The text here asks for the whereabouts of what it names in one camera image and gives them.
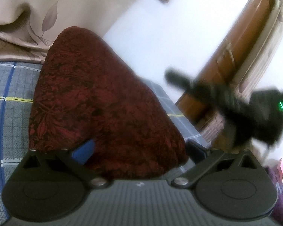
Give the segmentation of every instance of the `beige curtain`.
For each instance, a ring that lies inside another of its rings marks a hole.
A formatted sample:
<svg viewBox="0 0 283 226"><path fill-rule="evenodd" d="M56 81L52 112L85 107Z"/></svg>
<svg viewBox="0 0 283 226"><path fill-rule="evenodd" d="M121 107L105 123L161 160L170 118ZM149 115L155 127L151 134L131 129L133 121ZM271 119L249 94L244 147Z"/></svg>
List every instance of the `beige curtain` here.
<svg viewBox="0 0 283 226"><path fill-rule="evenodd" d="M265 73L283 36L283 0L275 6L255 46L230 82L231 89L241 99L248 100L255 86ZM224 127L224 118L217 111L207 114L199 126L207 142L212 142Z"/></svg>
<svg viewBox="0 0 283 226"><path fill-rule="evenodd" d="M0 61L42 63L67 27L103 36L135 0L0 0Z"/></svg>

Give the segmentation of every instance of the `red patterned fabric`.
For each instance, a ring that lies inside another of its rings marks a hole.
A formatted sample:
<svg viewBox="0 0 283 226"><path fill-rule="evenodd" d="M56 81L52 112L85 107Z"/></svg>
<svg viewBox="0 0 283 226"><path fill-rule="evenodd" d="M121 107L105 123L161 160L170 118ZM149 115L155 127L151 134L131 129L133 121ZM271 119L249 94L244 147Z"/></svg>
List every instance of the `red patterned fabric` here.
<svg viewBox="0 0 283 226"><path fill-rule="evenodd" d="M86 166L108 179L153 178L187 161L184 140L154 93L91 31L64 30L35 88L29 147L75 148L93 139Z"/></svg>

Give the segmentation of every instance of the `bed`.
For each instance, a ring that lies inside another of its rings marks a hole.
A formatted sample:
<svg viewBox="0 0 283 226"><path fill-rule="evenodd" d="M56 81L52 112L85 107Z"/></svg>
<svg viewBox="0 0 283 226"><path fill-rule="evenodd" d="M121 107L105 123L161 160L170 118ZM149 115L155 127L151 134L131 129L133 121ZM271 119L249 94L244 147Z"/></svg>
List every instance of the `bed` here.
<svg viewBox="0 0 283 226"><path fill-rule="evenodd" d="M8 218L1 200L2 188L28 149L29 115L41 67L41 64L0 62L0 224ZM141 80L157 96L184 140L193 139L209 146L161 86L147 79ZM166 177L176 176L191 163L189 160L185 166L169 171Z"/></svg>

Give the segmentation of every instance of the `gray ridged plastic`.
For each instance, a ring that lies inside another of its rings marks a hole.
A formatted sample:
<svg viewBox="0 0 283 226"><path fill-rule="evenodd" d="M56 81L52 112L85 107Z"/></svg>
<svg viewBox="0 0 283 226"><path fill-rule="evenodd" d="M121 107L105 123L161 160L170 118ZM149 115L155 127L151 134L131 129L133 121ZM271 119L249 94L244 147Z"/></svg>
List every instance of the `gray ridged plastic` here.
<svg viewBox="0 0 283 226"><path fill-rule="evenodd" d="M52 222L32 223L11 218L4 226L280 226L271 218L227 221L200 207L188 190L165 180L115 181L94 190L72 214Z"/></svg>

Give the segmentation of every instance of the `blue stripe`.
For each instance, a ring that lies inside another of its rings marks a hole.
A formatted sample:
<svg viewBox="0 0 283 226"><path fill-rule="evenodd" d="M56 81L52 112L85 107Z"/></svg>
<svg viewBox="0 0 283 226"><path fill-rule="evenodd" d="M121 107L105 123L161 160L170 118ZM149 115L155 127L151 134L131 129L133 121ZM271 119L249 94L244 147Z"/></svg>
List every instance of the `blue stripe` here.
<svg viewBox="0 0 283 226"><path fill-rule="evenodd" d="M13 77L13 73L15 71L15 68L12 67L11 71L9 73L8 76L8 80L6 82L5 85L5 90L4 90L4 97L7 97L8 95L8 91L9 91L9 87L11 85L11 79ZM0 160L3 159L3 125L4 125L4 114L5 114L5 105L6 105L6 101L2 100L1 103L1 108L0 108ZM4 177L4 170L3 167L0 166L0 192L2 193L2 189L5 185L5 177ZM4 211L5 211L5 215L7 218L9 218L8 213L6 212L6 209L4 207Z"/></svg>
<svg viewBox="0 0 283 226"><path fill-rule="evenodd" d="M4 169L3 169L3 167L0 166L0 191L1 191L1 193L2 193L2 189L3 189L4 185L5 185ZM9 219L8 212L6 211L6 208L5 208L4 205L3 205L3 210L4 210L6 218Z"/></svg>

